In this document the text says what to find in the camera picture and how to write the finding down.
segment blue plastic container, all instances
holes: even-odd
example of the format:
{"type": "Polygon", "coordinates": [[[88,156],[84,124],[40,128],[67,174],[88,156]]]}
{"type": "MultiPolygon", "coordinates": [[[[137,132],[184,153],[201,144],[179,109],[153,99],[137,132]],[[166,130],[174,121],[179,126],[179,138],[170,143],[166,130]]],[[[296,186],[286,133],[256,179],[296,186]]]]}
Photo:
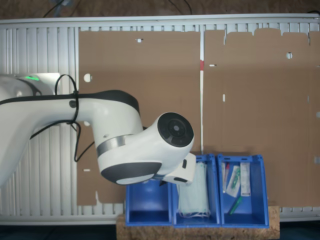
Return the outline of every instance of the blue plastic container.
{"type": "Polygon", "coordinates": [[[261,155],[255,156],[217,156],[219,171],[219,195],[221,209],[221,224],[223,228],[269,228],[269,212],[267,199],[267,186],[265,165],[261,155]],[[238,197],[232,197],[223,193],[223,179],[221,163],[229,163],[229,174],[227,176],[227,187],[234,166],[240,163],[250,163],[250,189],[251,196],[243,196],[241,203],[233,214],[229,214],[238,197]]]}
{"type": "Polygon", "coordinates": [[[172,186],[159,180],[126,186],[125,223],[127,226],[172,225],[172,186]]]}
{"type": "Polygon", "coordinates": [[[175,228],[216,228],[221,227],[219,209],[219,190],[215,156],[213,154],[196,156],[197,162],[207,164],[206,183],[208,190],[208,202],[210,217],[181,217],[178,210],[178,190],[172,184],[172,213],[173,225],[175,228]]]}

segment face mask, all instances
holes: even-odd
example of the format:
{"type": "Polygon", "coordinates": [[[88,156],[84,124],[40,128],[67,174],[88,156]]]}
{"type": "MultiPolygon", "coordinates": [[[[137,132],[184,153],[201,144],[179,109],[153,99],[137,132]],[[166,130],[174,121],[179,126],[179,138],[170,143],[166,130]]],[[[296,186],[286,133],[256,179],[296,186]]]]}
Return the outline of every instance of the face mask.
{"type": "Polygon", "coordinates": [[[198,162],[193,182],[190,185],[176,185],[178,191],[178,211],[181,217],[209,217],[207,191],[207,165],[198,162]]]}

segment cardboard sheet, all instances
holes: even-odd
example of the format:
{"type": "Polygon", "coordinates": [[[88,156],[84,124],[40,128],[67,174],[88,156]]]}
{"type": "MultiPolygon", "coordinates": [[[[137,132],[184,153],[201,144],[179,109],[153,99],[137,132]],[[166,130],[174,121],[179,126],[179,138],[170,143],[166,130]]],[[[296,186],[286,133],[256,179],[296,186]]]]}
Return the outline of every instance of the cardboard sheet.
{"type": "MultiPolygon", "coordinates": [[[[137,98],[145,127],[165,112],[186,117],[195,134],[192,151],[199,154],[199,32],[80,32],[79,92],[115,89],[137,98]],[[91,74],[91,82],[84,81],[85,74],[91,74]]],[[[91,128],[82,129],[79,153],[93,141],[91,128]]],[[[96,191],[102,203],[122,203],[125,199],[124,187],[100,175],[93,147],[77,164],[78,205],[95,205],[96,191]]]]}
{"type": "Polygon", "coordinates": [[[320,206],[320,32],[206,31],[204,49],[204,151],[261,154],[269,205],[320,206]]]}

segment red tape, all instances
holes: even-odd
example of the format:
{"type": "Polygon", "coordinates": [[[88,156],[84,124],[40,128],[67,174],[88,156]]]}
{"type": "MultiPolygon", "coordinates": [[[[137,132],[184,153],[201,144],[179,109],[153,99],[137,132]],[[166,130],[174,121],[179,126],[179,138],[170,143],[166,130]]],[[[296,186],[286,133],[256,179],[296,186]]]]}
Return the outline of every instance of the red tape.
{"type": "Polygon", "coordinates": [[[205,68],[205,61],[200,60],[200,71],[203,71],[205,68]]]}

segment black cable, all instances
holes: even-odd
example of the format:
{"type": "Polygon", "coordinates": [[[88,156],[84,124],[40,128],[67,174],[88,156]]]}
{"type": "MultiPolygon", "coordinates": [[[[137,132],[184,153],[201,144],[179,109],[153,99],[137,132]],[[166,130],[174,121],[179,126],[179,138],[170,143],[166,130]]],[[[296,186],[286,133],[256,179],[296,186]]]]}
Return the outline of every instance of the black cable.
{"type": "Polygon", "coordinates": [[[45,15],[43,15],[43,18],[45,18],[49,13],[51,13],[51,11],[53,9],[55,9],[56,7],[58,7],[59,5],[61,5],[64,2],[64,0],[61,0],[60,2],[58,2],[56,5],[54,5],[49,11],[46,12],[45,15]]]}
{"type": "Polygon", "coordinates": [[[82,1],[82,0],[79,0],[79,1],[78,1],[78,3],[77,3],[76,6],[74,7],[74,9],[73,9],[73,11],[72,11],[72,13],[70,14],[69,17],[72,17],[72,16],[75,14],[75,12],[76,12],[77,8],[79,7],[81,1],[82,1]]]}
{"type": "Polygon", "coordinates": [[[192,8],[191,8],[190,4],[187,2],[187,0],[184,0],[184,2],[188,5],[188,8],[190,10],[190,15],[192,15],[192,8]]]}
{"type": "Polygon", "coordinates": [[[77,161],[80,160],[80,158],[86,153],[86,151],[91,148],[91,146],[95,144],[95,141],[93,141],[89,146],[86,147],[86,149],[80,154],[80,156],[78,157],[77,161]]]}
{"type": "Polygon", "coordinates": [[[75,150],[74,150],[74,161],[75,162],[78,162],[80,157],[77,159],[77,151],[78,151],[78,145],[79,145],[79,139],[80,139],[80,136],[81,136],[81,126],[78,122],[76,122],[77,120],[77,117],[78,117],[78,113],[79,113],[79,92],[77,91],[77,85],[76,85],[76,82],[75,80],[68,74],[62,74],[55,82],[55,86],[54,86],[54,93],[55,95],[58,94],[58,84],[59,84],[59,81],[61,80],[61,78],[63,76],[68,76],[69,79],[71,80],[72,84],[73,84],[73,88],[74,88],[74,91],[73,91],[73,94],[74,94],[74,98],[75,98],[75,113],[74,113],[74,116],[73,116],[73,119],[70,120],[59,120],[59,121],[55,121],[51,124],[49,124],[48,126],[45,126],[44,128],[40,129],[39,131],[37,131],[36,133],[34,133],[30,139],[33,139],[35,136],[37,136],[38,134],[42,133],[44,130],[54,126],[54,125],[57,125],[57,124],[61,124],[61,123],[67,123],[67,124],[70,124],[72,126],[73,129],[74,126],[72,124],[76,124],[77,127],[78,127],[78,134],[76,136],[76,142],[75,142],[75,150]]]}
{"type": "Polygon", "coordinates": [[[177,10],[178,12],[183,15],[182,11],[180,11],[180,9],[171,1],[171,0],[168,0],[177,10]]]}
{"type": "Polygon", "coordinates": [[[312,11],[308,11],[307,14],[319,14],[320,15],[320,11],[312,10],[312,11]]]}

